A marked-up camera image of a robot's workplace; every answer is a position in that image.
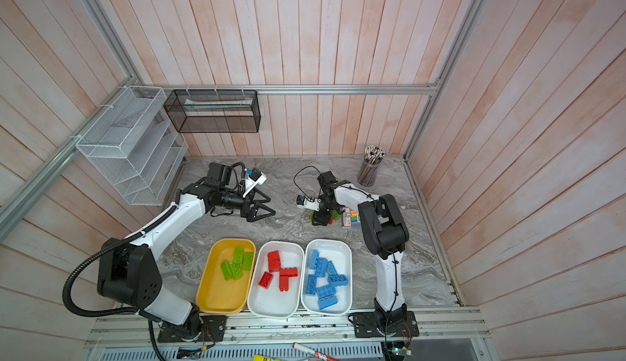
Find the red lego brick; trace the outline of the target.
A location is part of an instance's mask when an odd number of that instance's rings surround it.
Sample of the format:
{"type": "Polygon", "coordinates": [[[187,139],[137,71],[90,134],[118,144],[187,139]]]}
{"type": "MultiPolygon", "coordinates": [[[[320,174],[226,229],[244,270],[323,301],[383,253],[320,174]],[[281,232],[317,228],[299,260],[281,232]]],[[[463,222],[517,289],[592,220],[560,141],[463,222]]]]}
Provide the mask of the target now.
{"type": "Polygon", "coordinates": [[[263,289],[269,289],[273,279],[274,275],[268,271],[265,271],[262,274],[261,279],[259,280],[259,287],[263,289]]]}
{"type": "Polygon", "coordinates": [[[290,290],[290,278],[288,276],[280,276],[279,289],[280,292],[288,292],[290,290]]]}
{"type": "Polygon", "coordinates": [[[279,261],[280,260],[280,253],[278,251],[271,251],[267,255],[267,259],[268,259],[269,262],[279,261]]]}
{"type": "Polygon", "coordinates": [[[280,259],[272,259],[268,261],[268,270],[270,273],[279,272],[281,270],[280,259]]]}

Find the blue lego brick side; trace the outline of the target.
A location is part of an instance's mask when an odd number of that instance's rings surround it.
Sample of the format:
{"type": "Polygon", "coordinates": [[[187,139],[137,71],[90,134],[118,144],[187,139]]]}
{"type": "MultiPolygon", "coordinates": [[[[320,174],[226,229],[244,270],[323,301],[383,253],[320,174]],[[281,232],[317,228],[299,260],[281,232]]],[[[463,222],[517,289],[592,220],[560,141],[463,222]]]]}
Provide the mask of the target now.
{"type": "Polygon", "coordinates": [[[345,275],[329,275],[328,281],[334,287],[347,286],[349,284],[349,280],[345,275]]]}

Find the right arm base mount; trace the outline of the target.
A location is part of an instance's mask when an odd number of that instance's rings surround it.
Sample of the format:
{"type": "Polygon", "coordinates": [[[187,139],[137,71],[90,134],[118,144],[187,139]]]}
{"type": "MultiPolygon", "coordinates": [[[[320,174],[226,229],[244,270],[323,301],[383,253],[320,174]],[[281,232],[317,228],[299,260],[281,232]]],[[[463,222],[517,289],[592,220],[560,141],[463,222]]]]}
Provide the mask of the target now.
{"type": "Polygon", "coordinates": [[[416,338],[420,335],[412,311],[398,310],[390,317],[381,312],[355,312],[347,316],[357,338],[416,338]]]}

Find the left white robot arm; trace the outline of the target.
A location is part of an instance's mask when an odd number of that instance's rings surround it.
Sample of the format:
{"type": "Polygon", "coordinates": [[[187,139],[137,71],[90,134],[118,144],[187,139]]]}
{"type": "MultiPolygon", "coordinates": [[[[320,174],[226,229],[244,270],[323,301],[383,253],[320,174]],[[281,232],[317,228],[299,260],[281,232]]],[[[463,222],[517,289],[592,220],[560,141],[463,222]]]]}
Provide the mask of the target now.
{"type": "Polygon", "coordinates": [[[172,328],[185,341],[196,339],[203,325],[200,309],[164,286],[157,260],[189,225],[218,207],[238,210],[247,222],[275,215],[268,207],[268,195],[255,197],[266,180],[261,170],[249,169],[241,162],[210,163],[207,175],[177,191],[167,209],[155,219],[124,239],[109,239],[99,252],[71,272],[62,290],[66,309],[89,318],[142,315],[162,328],[172,328]],[[87,310],[73,300],[75,281],[93,263],[99,265],[98,294],[119,302],[120,307],[87,310]]]}

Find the blue lego brick bottom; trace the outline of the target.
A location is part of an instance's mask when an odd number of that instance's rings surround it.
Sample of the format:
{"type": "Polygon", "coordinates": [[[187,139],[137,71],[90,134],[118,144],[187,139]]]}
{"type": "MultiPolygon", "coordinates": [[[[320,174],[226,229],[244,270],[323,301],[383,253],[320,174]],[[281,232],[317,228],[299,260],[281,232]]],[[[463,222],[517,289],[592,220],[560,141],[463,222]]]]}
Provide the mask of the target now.
{"type": "Polygon", "coordinates": [[[305,294],[315,295],[317,288],[317,277],[315,275],[308,275],[306,277],[305,294]]]}

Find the red long lego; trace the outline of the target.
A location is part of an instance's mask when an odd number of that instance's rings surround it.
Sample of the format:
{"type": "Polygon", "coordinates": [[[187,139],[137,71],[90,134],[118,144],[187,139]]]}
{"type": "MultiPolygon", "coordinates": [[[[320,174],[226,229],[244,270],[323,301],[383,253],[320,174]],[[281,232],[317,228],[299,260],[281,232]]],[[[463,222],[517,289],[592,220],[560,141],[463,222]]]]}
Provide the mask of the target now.
{"type": "Polygon", "coordinates": [[[288,277],[288,278],[298,277],[298,268],[296,267],[281,268],[279,273],[281,277],[288,277]]]}

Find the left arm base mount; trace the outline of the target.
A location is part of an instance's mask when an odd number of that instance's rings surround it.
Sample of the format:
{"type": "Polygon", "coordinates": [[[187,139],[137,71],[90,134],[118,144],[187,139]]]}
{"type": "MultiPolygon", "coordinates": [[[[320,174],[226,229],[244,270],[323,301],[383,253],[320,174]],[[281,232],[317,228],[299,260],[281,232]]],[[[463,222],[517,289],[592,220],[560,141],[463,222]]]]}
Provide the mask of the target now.
{"type": "Polygon", "coordinates": [[[194,315],[182,325],[163,323],[157,340],[159,343],[223,341],[227,326],[226,315],[194,315]]]}

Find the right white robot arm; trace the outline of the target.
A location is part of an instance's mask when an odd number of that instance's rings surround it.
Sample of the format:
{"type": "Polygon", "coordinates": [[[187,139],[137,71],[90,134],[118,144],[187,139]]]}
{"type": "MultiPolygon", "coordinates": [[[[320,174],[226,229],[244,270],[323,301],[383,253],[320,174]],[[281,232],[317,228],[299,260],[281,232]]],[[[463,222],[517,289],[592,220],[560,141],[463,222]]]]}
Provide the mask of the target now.
{"type": "Polygon", "coordinates": [[[365,245],[375,258],[378,287],[374,312],[366,315],[366,320],[382,334],[408,324],[401,266],[409,230],[396,199],[390,194],[368,193],[347,180],[339,181],[330,171],[321,173],[317,181],[320,194],[311,208],[311,223],[326,226],[332,219],[332,212],[342,208],[357,212],[365,245]]]}

